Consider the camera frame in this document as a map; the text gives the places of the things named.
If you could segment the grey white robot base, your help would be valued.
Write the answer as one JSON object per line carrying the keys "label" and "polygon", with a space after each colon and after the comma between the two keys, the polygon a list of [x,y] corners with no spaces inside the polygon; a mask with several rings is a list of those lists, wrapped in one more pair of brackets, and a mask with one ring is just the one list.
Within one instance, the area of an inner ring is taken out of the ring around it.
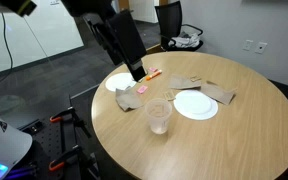
{"label": "grey white robot base", "polygon": [[33,139],[0,118],[0,180],[28,153]]}

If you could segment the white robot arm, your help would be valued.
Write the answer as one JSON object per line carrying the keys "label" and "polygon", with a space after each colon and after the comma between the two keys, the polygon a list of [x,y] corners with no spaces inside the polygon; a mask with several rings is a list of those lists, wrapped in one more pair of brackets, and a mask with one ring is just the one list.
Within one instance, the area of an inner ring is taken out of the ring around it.
{"label": "white robot arm", "polygon": [[113,63],[124,62],[133,79],[146,76],[141,58],[147,53],[129,10],[119,13],[112,0],[61,0],[72,17],[83,17]]}

